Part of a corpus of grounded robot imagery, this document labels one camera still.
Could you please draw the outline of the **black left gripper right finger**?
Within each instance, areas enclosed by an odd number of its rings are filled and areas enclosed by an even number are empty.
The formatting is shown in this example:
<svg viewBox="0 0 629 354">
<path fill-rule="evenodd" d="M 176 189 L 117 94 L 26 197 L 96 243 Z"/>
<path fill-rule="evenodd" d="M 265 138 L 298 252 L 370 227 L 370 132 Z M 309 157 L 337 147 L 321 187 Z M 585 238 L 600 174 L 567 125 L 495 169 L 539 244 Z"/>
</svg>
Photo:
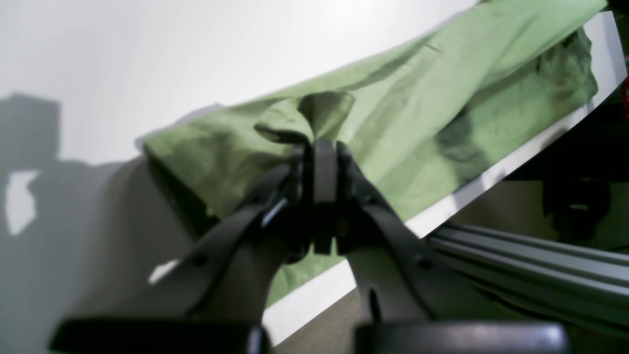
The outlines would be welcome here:
<svg viewBox="0 0 629 354">
<path fill-rule="evenodd" d="M 568 354 L 563 325 L 501 311 L 410 231 L 337 143 L 339 199 L 349 262 L 366 324 L 355 354 Z"/>
</svg>

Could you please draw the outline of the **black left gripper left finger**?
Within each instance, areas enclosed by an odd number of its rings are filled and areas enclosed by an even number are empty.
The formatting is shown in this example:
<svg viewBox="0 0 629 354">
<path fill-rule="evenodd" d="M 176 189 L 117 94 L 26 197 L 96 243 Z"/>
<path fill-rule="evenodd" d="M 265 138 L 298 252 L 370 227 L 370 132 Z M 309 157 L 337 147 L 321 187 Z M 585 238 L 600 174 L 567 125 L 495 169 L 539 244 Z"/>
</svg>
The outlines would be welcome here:
<svg viewBox="0 0 629 354">
<path fill-rule="evenodd" d="M 49 347 L 59 354 L 271 354 L 261 318 L 285 263 L 314 246 L 330 253 L 337 201 L 331 141 L 298 144 L 236 210 L 162 280 L 106 311 L 67 318 Z"/>
</svg>

